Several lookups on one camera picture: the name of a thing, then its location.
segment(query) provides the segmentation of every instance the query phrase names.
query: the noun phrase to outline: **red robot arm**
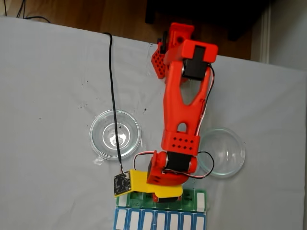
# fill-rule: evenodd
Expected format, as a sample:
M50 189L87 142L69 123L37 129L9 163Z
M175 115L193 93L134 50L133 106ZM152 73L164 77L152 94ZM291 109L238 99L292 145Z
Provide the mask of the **red robot arm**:
M164 151L155 151L151 158L147 177L149 184L183 184L188 176L175 172L190 174L197 167L200 141L198 128L210 83L209 65L215 62L218 48L216 45L190 40L193 30L191 25L172 23L168 44L160 42L152 56L158 78L165 76L166 80L161 143ZM184 104L180 91L181 83L187 79L201 81L200 89L190 104ZM178 131L181 123L186 125L185 132Z

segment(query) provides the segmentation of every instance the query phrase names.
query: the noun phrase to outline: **white backdrop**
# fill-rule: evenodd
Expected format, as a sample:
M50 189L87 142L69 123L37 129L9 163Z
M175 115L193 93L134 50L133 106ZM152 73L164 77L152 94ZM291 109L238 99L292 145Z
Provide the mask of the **white backdrop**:
M0 18L2 230L112 228L118 162L99 159L89 140L95 116L111 109L108 45L104 34ZM137 151L161 150L164 82L150 63L155 49L114 37L116 105L141 125ZM213 67L202 128L235 131L246 161L230 179L185 184L207 189L208 230L301 230L306 73L221 56ZM148 160L137 167L146 170Z

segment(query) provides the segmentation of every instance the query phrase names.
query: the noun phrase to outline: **black circuit board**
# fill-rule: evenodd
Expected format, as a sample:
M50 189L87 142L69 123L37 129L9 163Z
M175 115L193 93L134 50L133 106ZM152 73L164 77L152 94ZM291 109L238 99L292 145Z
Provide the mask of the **black circuit board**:
M125 174L120 174L114 177L114 195L120 195L122 193L131 190L130 172L127 171Z

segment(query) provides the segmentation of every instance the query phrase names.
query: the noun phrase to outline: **empty glass dish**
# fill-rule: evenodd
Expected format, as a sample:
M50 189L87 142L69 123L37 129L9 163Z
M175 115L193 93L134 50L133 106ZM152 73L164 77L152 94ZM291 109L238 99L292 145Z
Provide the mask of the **empty glass dish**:
M133 116L117 110L117 127L120 155L125 158L131 155L141 140L141 128ZM94 151L108 160L117 160L118 153L115 138L113 110L100 114L91 125L90 139Z
M245 146L232 130L216 127L205 131L201 137L199 151L209 152L214 159L211 175L226 178L237 173L245 160ZM212 159L206 153L199 153L198 163L206 172L212 168Z

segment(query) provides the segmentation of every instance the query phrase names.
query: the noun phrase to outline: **white label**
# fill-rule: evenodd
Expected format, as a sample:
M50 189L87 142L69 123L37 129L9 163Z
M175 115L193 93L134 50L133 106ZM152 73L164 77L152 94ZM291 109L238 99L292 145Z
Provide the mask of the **white label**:
M143 222L143 230L150 230L152 226L153 220L153 213L152 212L145 212L144 215L144 222Z
M182 228L182 230L191 230L191 221L192 221L192 216L184 215L183 216L183 228Z
M130 230L138 230L139 215L139 212L131 212Z
M197 219L196 219L196 229L195 230L203 230L203 222L204 222L203 217L197 217Z
M124 230L126 213L127 213L127 211L124 210L124 209L118 210L117 221L116 221L116 229Z
M165 213L158 213L157 230L164 230Z
M127 196L128 194L121 195L118 200L118 206L125 207L127 206Z
M205 211L205 193L197 193L197 211Z
M171 224L169 230L178 230L178 215L171 214Z

